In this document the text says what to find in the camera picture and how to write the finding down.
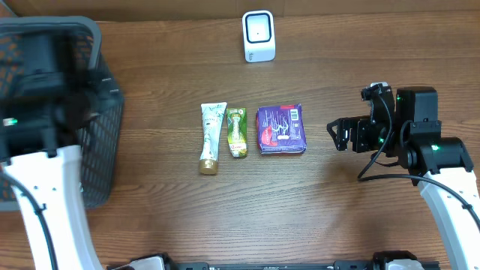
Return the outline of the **white bamboo print tube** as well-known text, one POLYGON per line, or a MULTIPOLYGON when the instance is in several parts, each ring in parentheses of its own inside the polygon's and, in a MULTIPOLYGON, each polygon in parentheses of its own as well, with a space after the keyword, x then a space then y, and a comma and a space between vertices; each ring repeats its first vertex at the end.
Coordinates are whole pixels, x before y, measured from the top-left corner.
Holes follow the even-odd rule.
POLYGON ((219 140, 227 102, 202 103, 203 146, 199 158, 199 172, 216 175, 218 172, 219 140))

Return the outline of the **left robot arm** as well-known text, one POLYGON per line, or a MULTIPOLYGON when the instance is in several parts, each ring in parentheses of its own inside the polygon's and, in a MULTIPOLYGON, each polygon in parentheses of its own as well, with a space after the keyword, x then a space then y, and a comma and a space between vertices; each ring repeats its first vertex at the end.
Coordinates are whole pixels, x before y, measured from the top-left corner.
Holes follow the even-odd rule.
POLYGON ((90 30, 1 30, 1 196, 37 269, 100 269, 86 210, 113 185, 124 98, 90 30))

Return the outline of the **purple sanitary pad pack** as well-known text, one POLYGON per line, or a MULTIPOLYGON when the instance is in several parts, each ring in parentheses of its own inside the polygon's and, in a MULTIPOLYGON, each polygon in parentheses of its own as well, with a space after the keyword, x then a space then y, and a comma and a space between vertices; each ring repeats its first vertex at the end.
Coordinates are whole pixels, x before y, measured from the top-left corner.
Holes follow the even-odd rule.
POLYGON ((307 150, 300 103, 260 107, 256 128, 261 155, 302 154, 307 150))

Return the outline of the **white barcode scanner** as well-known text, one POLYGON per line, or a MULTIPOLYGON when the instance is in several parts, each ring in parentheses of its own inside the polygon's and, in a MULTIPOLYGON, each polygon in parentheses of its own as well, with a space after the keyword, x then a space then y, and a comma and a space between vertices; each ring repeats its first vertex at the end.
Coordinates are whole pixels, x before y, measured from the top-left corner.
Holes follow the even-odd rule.
POLYGON ((275 24, 270 11, 252 10, 245 13, 242 32, 246 62, 270 62, 275 58, 275 24))

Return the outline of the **grey plastic mesh basket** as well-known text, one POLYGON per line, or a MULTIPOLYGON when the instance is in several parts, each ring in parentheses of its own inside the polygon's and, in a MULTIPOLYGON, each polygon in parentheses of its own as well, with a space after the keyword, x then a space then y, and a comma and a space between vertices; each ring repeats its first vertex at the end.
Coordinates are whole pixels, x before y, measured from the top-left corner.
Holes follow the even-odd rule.
POLYGON ((125 102, 101 43, 84 16, 1 19, 1 160, 80 146, 88 209, 110 196, 125 102))

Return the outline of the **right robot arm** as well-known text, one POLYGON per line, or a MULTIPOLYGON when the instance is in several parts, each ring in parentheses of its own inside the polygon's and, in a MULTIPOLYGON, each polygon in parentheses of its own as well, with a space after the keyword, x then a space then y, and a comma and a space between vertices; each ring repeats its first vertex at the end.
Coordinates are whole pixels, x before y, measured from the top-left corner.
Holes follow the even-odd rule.
POLYGON ((409 179, 436 222, 453 269, 479 268, 479 191, 473 160, 461 139, 444 137, 438 118, 437 90, 410 86, 392 91, 385 82, 361 90, 370 114, 338 118, 326 129, 337 150, 371 152, 370 164, 384 154, 405 174, 357 179, 409 179))

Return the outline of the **green yellow snack pouch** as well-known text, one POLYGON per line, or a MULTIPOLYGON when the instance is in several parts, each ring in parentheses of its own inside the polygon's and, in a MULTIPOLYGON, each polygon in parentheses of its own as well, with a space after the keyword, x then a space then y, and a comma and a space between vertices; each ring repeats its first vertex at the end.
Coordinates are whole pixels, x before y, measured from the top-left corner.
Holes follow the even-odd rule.
POLYGON ((248 155, 247 110, 245 108, 228 108, 226 110, 227 141, 234 158, 248 155))

